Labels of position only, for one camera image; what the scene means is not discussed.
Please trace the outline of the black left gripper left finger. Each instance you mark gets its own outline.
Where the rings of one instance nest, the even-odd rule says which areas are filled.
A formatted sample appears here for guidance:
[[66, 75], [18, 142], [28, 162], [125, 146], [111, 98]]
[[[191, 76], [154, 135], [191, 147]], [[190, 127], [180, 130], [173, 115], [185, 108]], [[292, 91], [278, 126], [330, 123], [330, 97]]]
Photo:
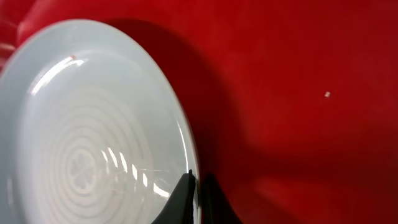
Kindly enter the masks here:
[[162, 211], [152, 224], [193, 224], [196, 178], [192, 170], [183, 174]]

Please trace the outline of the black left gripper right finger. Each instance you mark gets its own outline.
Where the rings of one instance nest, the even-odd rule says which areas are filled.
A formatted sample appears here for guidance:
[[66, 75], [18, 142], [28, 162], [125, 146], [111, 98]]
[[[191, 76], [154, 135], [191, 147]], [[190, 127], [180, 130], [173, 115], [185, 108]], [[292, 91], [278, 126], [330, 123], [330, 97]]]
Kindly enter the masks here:
[[201, 183], [201, 206], [204, 224], [242, 224], [213, 174]]

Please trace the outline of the light blue plate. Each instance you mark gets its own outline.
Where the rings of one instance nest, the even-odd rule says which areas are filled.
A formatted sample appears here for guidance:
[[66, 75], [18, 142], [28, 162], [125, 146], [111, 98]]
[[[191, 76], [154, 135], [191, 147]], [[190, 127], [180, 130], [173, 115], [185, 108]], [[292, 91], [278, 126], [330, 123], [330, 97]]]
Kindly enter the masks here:
[[1, 73], [2, 223], [152, 223], [198, 161], [152, 57], [102, 22], [34, 34]]

